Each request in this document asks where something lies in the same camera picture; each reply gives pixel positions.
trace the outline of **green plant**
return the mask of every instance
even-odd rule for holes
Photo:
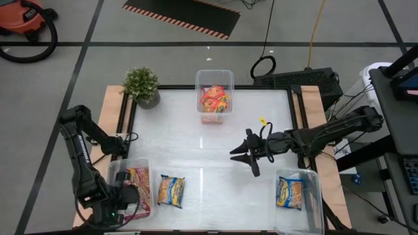
[[[123,92],[132,95],[134,99],[148,100],[157,90],[158,77],[149,68],[133,68],[126,72],[122,86]]]

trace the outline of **potted plant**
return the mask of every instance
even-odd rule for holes
[[[153,108],[160,101],[158,77],[149,68],[129,69],[122,86],[123,92],[132,95],[141,108]]]

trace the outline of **clear plastic bin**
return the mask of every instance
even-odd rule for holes
[[[324,235],[324,217],[322,209],[321,184],[319,175],[313,170],[280,169],[276,172],[276,193],[279,177],[303,180],[302,208],[284,208],[276,206],[275,221],[278,234]]]
[[[223,86],[229,96],[227,108],[223,113],[205,113],[200,102],[205,88],[213,85]],[[223,118],[233,111],[234,74],[229,70],[200,70],[196,73],[197,112],[201,115],[202,123],[222,123]]]
[[[115,183],[115,177],[116,177],[116,173],[120,172],[120,171],[124,171],[128,168],[146,168],[148,167],[148,175],[149,175],[149,186],[150,186],[150,214],[147,217],[143,217],[140,219],[133,219],[133,220],[145,220],[145,219],[151,219],[154,214],[155,214],[155,204],[154,204],[154,196],[153,196],[153,178],[152,178],[152,169],[151,166],[148,162],[147,159],[124,159],[124,160],[118,160],[118,161],[112,161],[109,165],[109,171],[108,171],[108,178],[107,178],[107,182],[109,185],[114,185]],[[136,208],[136,204],[135,205],[129,205],[128,209],[125,213],[125,215],[132,215],[135,208]],[[141,207],[139,207],[137,214],[139,214],[141,212],[142,209]]]

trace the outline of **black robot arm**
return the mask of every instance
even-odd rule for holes
[[[268,157],[268,160],[273,163],[273,155],[286,153],[289,149],[294,153],[303,153],[304,156],[314,156],[324,149],[329,142],[338,140],[355,131],[378,131],[382,124],[383,117],[376,112],[375,108],[362,106],[344,117],[312,129],[305,128],[289,130],[284,133],[272,133],[270,128],[266,139],[261,136],[262,131],[260,131],[260,136],[257,136],[253,134],[251,129],[246,129],[247,139],[241,146],[230,152],[230,154],[244,154],[231,157],[231,160],[249,164],[254,176],[257,177],[260,175],[257,160],[261,157]]]
[[[115,186],[106,183],[91,163],[82,132],[95,139],[104,154],[123,155],[126,144],[121,137],[108,136],[91,120],[91,112],[85,106],[75,106],[62,113],[59,125],[74,168],[73,193],[83,208],[93,209],[92,216],[84,222],[96,228],[121,225],[123,215],[118,214],[118,210],[138,202],[137,189],[132,185],[123,185],[124,180],[130,179],[127,172],[116,174]]]

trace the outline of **plant pot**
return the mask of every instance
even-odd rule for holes
[[[155,93],[149,99],[136,98],[135,102],[143,109],[151,109],[157,106],[160,99],[158,90],[155,90]]]

